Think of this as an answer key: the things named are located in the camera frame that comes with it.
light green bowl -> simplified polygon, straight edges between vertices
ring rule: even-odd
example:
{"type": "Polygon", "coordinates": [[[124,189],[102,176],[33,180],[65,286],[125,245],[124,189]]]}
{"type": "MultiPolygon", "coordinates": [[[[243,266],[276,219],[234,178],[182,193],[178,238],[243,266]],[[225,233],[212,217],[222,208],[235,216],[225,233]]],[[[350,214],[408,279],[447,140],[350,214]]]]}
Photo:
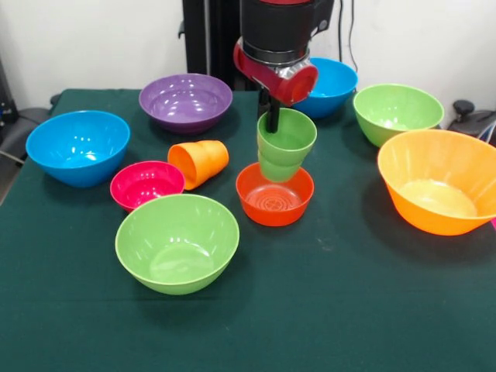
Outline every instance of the light green bowl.
{"type": "Polygon", "coordinates": [[[441,123],[444,108],[425,91],[401,84],[378,84],[359,91],[353,100],[363,134],[381,147],[392,136],[441,123]]]}
{"type": "Polygon", "coordinates": [[[238,223],[224,205],[179,194],[130,213],[117,231],[115,251],[124,268],[148,288],[186,295],[211,284],[238,243],[238,223]]]}

orange cup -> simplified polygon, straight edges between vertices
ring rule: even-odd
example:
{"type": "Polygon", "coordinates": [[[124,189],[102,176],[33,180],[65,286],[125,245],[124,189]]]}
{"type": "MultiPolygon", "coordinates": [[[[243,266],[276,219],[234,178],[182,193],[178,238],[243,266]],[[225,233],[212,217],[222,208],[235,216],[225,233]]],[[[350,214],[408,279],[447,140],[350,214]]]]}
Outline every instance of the orange cup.
{"type": "Polygon", "coordinates": [[[179,143],[169,149],[167,162],[183,173],[184,189],[193,190],[227,166],[229,153],[220,141],[179,143]]]}

green cup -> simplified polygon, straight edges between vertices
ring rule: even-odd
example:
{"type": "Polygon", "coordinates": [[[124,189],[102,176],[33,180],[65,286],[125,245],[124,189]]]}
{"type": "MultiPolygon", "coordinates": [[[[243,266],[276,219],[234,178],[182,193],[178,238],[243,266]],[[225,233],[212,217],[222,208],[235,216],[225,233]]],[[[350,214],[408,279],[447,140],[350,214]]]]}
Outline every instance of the green cup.
{"type": "Polygon", "coordinates": [[[276,133],[267,131],[267,113],[257,123],[258,161],[273,182],[291,180],[317,140],[317,127],[305,114],[281,108],[276,133]]]}

large orange bowl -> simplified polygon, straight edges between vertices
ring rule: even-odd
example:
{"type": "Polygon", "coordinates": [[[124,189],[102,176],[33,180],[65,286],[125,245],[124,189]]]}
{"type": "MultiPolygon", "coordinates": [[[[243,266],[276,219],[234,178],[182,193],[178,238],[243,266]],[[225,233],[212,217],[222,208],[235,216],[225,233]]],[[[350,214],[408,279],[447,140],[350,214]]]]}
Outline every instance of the large orange bowl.
{"type": "Polygon", "coordinates": [[[379,151],[398,213],[428,233],[468,233],[496,218],[496,148],[441,129],[399,134],[379,151]]]}

cup rim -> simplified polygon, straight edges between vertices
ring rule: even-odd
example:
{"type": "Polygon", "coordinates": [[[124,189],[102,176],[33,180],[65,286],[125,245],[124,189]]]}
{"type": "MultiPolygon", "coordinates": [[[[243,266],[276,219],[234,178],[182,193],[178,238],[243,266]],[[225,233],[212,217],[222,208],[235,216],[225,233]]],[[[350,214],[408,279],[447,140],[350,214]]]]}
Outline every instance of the cup rim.
{"type": "Polygon", "coordinates": [[[315,125],[315,123],[313,122],[312,119],[310,119],[307,115],[305,115],[303,112],[300,112],[298,110],[295,110],[293,108],[281,108],[281,111],[293,111],[293,112],[296,112],[298,115],[301,115],[303,116],[305,119],[307,119],[311,124],[312,124],[312,128],[314,129],[314,138],[313,140],[306,146],[300,148],[300,149],[294,149],[294,150],[290,150],[290,149],[284,149],[282,147],[279,147],[279,146],[275,146],[274,144],[270,143],[269,141],[267,141],[265,139],[264,136],[262,136],[261,132],[260,132],[260,120],[267,115],[267,113],[265,112],[260,118],[258,118],[257,120],[257,135],[260,137],[261,140],[263,140],[263,142],[268,145],[269,147],[271,147],[272,149],[275,149],[275,150],[280,150],[280,151],[284,151],[284,152],[287,152],[287,153],[298,153],[298,152],[301,152],[301,151],[305,151],[305,150],[308,150],[310,148],[312,148],[312,146],[315,144],[315,141],[317,140],[317,126],[315,125]]]}

